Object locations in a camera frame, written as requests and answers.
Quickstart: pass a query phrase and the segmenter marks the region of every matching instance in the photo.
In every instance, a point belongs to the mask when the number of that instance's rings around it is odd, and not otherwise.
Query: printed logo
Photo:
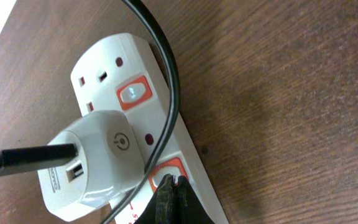
[[[57,190],[60,190],[59,178],[57,177],[56,168],[49,168],[49,179],[52,190],[55,193]]]

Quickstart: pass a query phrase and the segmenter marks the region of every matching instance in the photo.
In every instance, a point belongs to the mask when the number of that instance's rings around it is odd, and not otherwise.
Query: cord
[[[172,134],[173,128],[175,127],[180,105],[178,67],[165,34],[163,33],[161,27],[159,26],[153,15],[140,0],[122,1],[136,14],[136,16],[150,32],[150,35],[153,37],[153,40],[157,44],[158,50],[160,51],[168,73],[168,84],[170,87],[170,103],[167,120],[162,129],[161,136],[158,139],[155,148],[146,163],[145,175],[142,181],[139,183],[138,186],[133,189],[133,191],[127,193],[127,195],[111,210],[109,215],[101,222],[102,224],[110,223],[116,217],[116,215],[118,215],[129,204],[129,202],[131,202],[131,200],[142,188],[146,180],[148,180],[149,175],[157,164],[157,161],[160,158],[161,153],[167,145],[167,142]]]

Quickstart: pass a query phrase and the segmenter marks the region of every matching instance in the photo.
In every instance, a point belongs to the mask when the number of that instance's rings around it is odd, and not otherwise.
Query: usb port
[[[84,170],[82,169],[81,161],[75,162],[72,166],[70,166],[66,170],[66,172],[69,182],[81,176],[84,173]]]

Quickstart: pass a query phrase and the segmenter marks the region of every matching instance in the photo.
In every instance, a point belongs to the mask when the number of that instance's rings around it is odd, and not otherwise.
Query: wooden table
[[[358,223],[358,1],[145,4],[172,45],[181,114],[229,221]],[[120,1],[17,0],[0,36],[0,149],[46,144],[78,119],[71,70],[120,32],[152,43]],[[64,222],[31,172],[0,178],[0,223]]]

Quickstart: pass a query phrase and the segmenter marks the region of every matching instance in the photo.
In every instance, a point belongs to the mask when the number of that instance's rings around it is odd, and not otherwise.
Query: extension socket
[[[144,163],[124,113],[97,111],[78,119],[49,145],[73,143],[77,156],[64,166],[38,170],[48,211],[66,222],[134,188]]]
[[[146,163],[162,132],[169,104],[168,86],[149,44],[131,34],[106,37],[81,56],[71,82],[83,116],[99,110],[119,110],[126,115]],[[158,164],[116,217],[117,224],[134,223],[168,173],[185,175],[211,219],[228,223],[180,114]],[[112,199],[111,206],[119,200]]]

